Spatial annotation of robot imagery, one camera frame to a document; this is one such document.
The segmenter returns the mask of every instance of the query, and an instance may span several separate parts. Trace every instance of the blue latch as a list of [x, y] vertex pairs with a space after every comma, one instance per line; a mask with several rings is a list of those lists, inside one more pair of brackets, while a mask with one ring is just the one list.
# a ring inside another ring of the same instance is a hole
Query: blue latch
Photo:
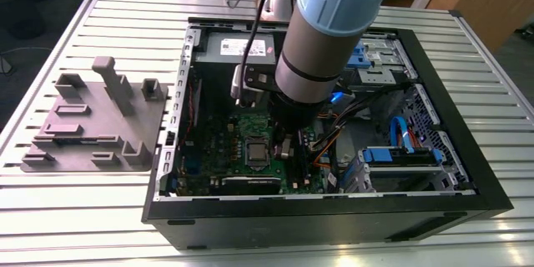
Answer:
[[393, 161], [389, 149], [376, 148], [376, 149], [372, 149], [370, 152], [373, 154], [373, 159], [376, 162], [392, 162]]
[[369, 149], [364, 150], [364, 160], [366, 161], [366, 163], [373, 161], [373, 155], [372, 152], [369, 151]]
[[433, 149], [436, 161], [441, 164], [444, 162], [442, 152], [438, 149]]
[[357, 47], [354, 47], [353, 50], [353, 55], [350, 56], [348, 67], [349, 68], [370, 68], [372, 67], [372, 61], [368, 60], [365, 56], [366, 52], [366, 46], [362, 44], [362, 42], [358, 42]]

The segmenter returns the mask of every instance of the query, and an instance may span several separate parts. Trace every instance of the black cable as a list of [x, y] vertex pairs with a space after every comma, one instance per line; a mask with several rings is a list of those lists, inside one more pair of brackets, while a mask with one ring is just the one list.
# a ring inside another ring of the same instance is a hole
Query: black cable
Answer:
[[254, 42], [254, 38], [257, 36], [257, 32], [258, 32], [258, 26], [260, 26], [260, 17], [262, 16], [262, 11], [265, 9], [265, 4], [266, 4], [266, 0], [260, 0], [260, 6], [258, 6], [258, 12], [257, 12], [257, 18], [254, 20], [253, 23], [253, 31], [250, 33], [250, 38], [249, 38], [249, 42], [248, 45], [245, 47], [244, 50], [244, 58], [242, 58], [242, 72], [240, 74], [240, 83], [238, 83], [238, 101], [240, 101], [240, 106], [242, 108], [245, 108], [245, 104], [244, 104], [244, 80], [245, 80], [245, 71], [246, 71], [246, 63], [248, 63], [248, 58], [249, 58], [249, 52], [252, 51], [252, 47], [253, 47], [253, 42]]

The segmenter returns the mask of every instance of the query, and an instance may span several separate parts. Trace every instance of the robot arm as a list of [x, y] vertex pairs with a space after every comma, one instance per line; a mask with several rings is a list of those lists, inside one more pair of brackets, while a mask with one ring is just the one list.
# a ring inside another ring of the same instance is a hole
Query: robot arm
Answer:
[[289, 131], [308, 126], [329, 99], [382, 0], [297, 0], [278, 60], [272, 115]]

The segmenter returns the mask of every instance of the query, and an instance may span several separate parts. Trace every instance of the sticker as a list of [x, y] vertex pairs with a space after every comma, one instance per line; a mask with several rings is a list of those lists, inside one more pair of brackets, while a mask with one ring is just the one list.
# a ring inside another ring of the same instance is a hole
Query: sticker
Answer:
[[[224, 41], [221, 42], [221, 55], [242, 56], [245, 47], [248, 46], [248, 42], [249, 40], [246, 39], [224, 39]], [[265, 40], [254, 40], [253, 46], [250, 47], [249, 55], [268, 56]]]
[[368, 59], [381, 59], [381, 55], [378, 53], [366, 53]]
[[329, 181], [333, 184], [333, 186], [336, 186], [336, 184], [338, 183], [338, 179], [336, 178], [333, 173], [329, 173]]

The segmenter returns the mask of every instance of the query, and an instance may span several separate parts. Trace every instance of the floor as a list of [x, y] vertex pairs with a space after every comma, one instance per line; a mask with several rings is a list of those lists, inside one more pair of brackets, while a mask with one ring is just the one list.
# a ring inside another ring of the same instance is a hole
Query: floor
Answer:
[[[83, 0], [47, 0], [38, 4], [47, 23], [47, 32], [33, 40], [18, 40], [6, 31], [0, 31], [0, 52], [21, 47], [54, 48]], [[39, 69], [49, 57], [43, 49], [21, 50], [6, 55], [15, 67], [13, 76], [0, 75], [0, 130], [10, 120], [11, 114], [34, 81]], [[509, 76], [523, 90], [529, 101], [534, 103], [534, 41], [525, 41], [520, 35], [511, 37], [497, 52]]]

